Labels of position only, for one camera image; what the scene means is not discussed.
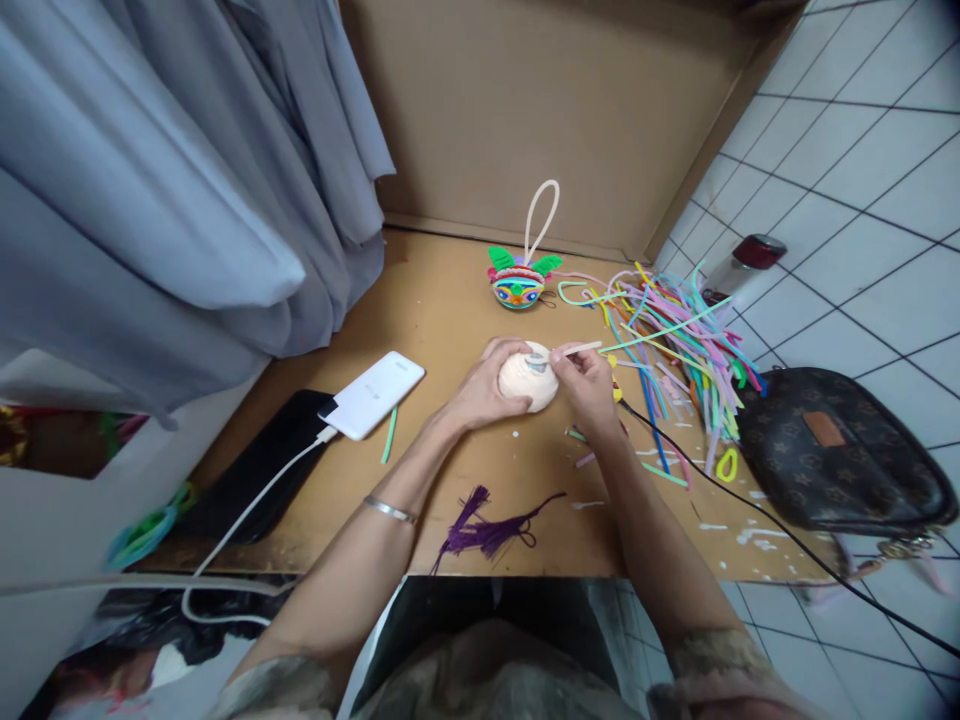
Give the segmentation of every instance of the wooden table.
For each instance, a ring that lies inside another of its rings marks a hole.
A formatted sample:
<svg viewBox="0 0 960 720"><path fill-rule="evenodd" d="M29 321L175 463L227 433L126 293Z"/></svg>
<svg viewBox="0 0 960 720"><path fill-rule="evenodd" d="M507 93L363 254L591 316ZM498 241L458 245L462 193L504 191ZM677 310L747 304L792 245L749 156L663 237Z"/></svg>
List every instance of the wooden table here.
<svg viewBox="0 0 960 720"><path fill-rule="evenodd" d="M602 313L567 305L542 303L529 310L509 311L494 299L487 280L488 245L419 233L388 231L382 277L349 313L329 349L274 362L195 469L191 480L199 491L209 487L280 408L300 388L336 393L389 350L397 350L426 368L420 385L400 406L390 462L381 465L387 423L362 442L334 440L278 527L255 545L227 547L212 572L284 572L307 570L368 491L400 457L423 420L457 387L488 338L517 335L554 347L569 340L609 341ZM565 257L560 268L608 279L626 264ZM548 285L556 290L557 279ZM568 296L579 299L579 288ZM636 371L616 372L625 398L645 412ZM622 413L635 448L655 464L650 432ZM426 574L433 566L447 528L460 513L458 500L476 485L490 490L483 510L487 519L526 513L550 495L567 497L547 506L533 521L534 548L513 542L491 562L479 552L446 556L445 575L546 575L568 577L623 576L616 527L597 464L576 469L589 448L565 434L576 419L561 390L543 412L510 419L473 433L454 450L441 470L423 513L410 572ZM691 457L706 452L699 418L672 414L665 431ZM769 509L746 463L739 463L730 487L751 503ZM679 466L674 466L679 473ZM762 549L747 529L775 530L760 513L694 476L691 491L651 477L716 576L741 581L823 581L809 557L787 538L758 535ZM576 503L602 502L576 509ZM836 566L832 541L799 532L821 557ZM190 571L211 544L170 539L139 570Z"/></svg>

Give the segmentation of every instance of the white power bank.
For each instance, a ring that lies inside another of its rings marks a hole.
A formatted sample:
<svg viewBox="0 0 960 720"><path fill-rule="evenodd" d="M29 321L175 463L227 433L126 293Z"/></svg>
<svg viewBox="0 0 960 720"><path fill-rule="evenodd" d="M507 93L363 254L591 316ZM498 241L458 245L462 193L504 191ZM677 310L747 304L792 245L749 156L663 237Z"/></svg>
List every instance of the white power bank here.
<svg viewBox="0 0 960 720"><path fill-rule="evenodd" d="M425 374L415 362L391 350L337 393L334 410L324 415L323 408L317 414L351 440L363 440Z"/></svg>

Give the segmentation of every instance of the handbag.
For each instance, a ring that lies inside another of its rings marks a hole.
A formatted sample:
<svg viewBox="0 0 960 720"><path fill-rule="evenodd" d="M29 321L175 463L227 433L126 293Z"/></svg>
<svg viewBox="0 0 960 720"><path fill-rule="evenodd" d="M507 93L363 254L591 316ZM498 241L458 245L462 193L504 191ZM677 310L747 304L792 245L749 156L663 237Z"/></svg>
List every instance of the handbag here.
<svg viewBox="0 0 960 720"><path fill-rule="evenodd" d="M953 486L868 390L820 368L774 369L743 394L741 452L780 515L808 530L889 538L909 557L956 520Z"/></svg>

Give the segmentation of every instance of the shirt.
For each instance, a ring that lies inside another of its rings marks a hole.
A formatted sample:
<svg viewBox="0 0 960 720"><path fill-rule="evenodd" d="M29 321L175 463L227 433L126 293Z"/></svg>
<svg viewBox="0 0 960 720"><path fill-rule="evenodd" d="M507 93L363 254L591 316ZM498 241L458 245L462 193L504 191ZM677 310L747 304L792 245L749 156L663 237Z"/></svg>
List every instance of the shirt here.
<svg viewBox="0 0 960 720"><path fill-rule="evenodd" d="M676 680L647 694L653 720L742 717L743 703L773 705L770 718L819 718L791 691L746 634L698 632L672 661ZM248 670L220 694L208 720L331 720L338 698L330 676L307 657L278 657ZM502 620L435 638L399 667L353 717L643 718L570 657Z"/></svg>

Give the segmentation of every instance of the gray curtain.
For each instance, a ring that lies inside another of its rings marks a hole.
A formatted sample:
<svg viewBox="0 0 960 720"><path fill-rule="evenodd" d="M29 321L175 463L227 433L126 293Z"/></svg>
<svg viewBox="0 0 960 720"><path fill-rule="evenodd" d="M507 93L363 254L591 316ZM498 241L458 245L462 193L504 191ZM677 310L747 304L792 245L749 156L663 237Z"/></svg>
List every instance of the gray curtain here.
<svg viewBox="0 0 960 720"><path fill-rule="evenodd" d="M394 168L333 0L8 0L0 96L0 339L168 423L380 273Z"/></svg>

